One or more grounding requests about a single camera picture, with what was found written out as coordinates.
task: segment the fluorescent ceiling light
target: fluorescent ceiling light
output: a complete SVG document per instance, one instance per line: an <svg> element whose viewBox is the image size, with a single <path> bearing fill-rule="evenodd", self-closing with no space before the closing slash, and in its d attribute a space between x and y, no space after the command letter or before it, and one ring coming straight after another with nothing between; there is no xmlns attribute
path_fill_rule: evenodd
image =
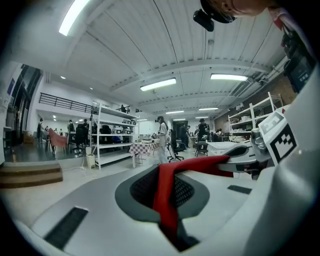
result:
<svg viewBox="0 0 320 256"><path fill-rule="evenodd" d="M185 112L184 110L181 111L173 111L173 112L167 112L166 114L175 114L175 113L183 113Z"/></svg>
<svg viewBox="0 0 320 256"><path fill-rule="evenodd" d="M176 83L177 83L177 80L175 78L172 78L172 79L169 79L169 80L165 80L165 81L156 82L156 83L152 83L152 84L149 84L149 85L141 86L140 89L141 89L141 91L145 92L145 91L152 90L152 89L159 88L159 87L163 87L163 86L174 85Z"/></svg>
<svg viewBox="0 0 320 256"><path fill-rule="evenodd" d="M199 108L199 110L218 110L218 107Z"/></svg>
<svg viewBox="0 0 320 256"><path fill-rule="evenodd" d="M244 75L234 74L212 74L211 80L236 80L236 81L247 81L248 77Z"/></svg>
<svg viewBox="0 0 320 256"><path fill-rule="evenodd" d="M59 29L59 33L67 36L69 30L71 29L72 25L74 24L76 18L81 13L82 9L86 6L86 4L90 0L74 0L73 4L71 5L70 9L66 13L61 27Z"/></svg>

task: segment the wooden step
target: wooden step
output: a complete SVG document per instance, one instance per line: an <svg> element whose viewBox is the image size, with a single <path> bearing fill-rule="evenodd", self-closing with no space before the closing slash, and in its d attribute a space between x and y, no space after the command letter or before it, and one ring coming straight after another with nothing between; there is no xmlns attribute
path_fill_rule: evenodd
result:
<svg viewBox="0 0 320 256"><path fill-rule="evenodd" d="M60 164L0 168L0 176L26 176L61 172Z"/></svg>
<svg viewBox="0 0 320 256"><path fill-rule="evenodd" d="M0 169L0 189L16 189L47 185L63 181L59 164Z"/></svg>

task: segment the woman in white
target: woman in white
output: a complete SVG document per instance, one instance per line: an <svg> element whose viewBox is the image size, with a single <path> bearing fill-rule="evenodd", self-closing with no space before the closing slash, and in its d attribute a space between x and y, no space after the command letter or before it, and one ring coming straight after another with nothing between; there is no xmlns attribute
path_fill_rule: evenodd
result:
<svg viewBox="0 0 320 256"><path fill-rule="evenodd" d="M164 119L163 116L158 116L157 122L160 124L160 131L157 137L160 140L160 145L159 145L159 161L160 164L165 164L168 163L168 159L166 158L165 152L166 152L166 135L168 133L168 125Z"/></svg>

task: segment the brick wall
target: brick wall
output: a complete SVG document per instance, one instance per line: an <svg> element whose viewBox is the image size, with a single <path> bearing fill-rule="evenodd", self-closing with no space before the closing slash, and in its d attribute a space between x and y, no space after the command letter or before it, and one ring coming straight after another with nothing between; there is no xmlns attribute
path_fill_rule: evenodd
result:
<svg viewBox="0 0 320 256"><path fill-rule="evenodd" d="M297 93L295 93L291 87L290 81L287 77L283 76L282 74L279 75L277 78L272 80L267 86L265 86L261 91L259 91L257 94L253 95L249 99L243 102L244 108L249 108L249 103L257 104L258 102L264 100L268 97L268 92L270 92L272 95L281 95L283 105L291 104L294 99L297 96ZM264 109L266 113L269 113L271 110L265 108ZM232 116L236 114L236 108L232 109L230 112L220 116L216 120L214 120L215 123L215 129L223 129L224 123L228 122L228 116Z"/></svg>

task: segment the checkered tablecloth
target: checkered tablecloth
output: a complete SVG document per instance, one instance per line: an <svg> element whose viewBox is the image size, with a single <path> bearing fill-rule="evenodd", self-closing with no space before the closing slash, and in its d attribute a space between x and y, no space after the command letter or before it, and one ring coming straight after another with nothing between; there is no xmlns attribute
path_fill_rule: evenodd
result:
<svg viewBox="0 0 320 256"><path fill-rule="evenodd" d="M133 143L130 146L130 152L133 154L141 154L150 156L150 153L159 148L159 142L153 143Z"/></svg>

